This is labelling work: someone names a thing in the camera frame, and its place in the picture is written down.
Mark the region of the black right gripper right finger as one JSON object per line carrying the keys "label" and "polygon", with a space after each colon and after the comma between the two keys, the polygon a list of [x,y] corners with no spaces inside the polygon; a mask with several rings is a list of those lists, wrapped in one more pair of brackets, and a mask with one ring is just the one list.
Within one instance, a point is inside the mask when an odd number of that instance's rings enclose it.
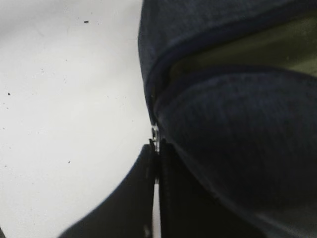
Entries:
{"label": "black right gripper right finger", "polygon": [[194,178],[172,144],[159,149],[159,206],[163,238],[263,238],[265,235],[222,206]]}

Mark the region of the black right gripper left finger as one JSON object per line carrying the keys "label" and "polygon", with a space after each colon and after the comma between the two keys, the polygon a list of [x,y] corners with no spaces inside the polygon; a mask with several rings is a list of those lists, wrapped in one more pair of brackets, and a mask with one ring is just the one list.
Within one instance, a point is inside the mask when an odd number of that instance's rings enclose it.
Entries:
{"label": "black right gripper left finger", "polygon": [[142,147],[120,185],[97,208],[65,230],[62,238],[151,238],[156,151]]}

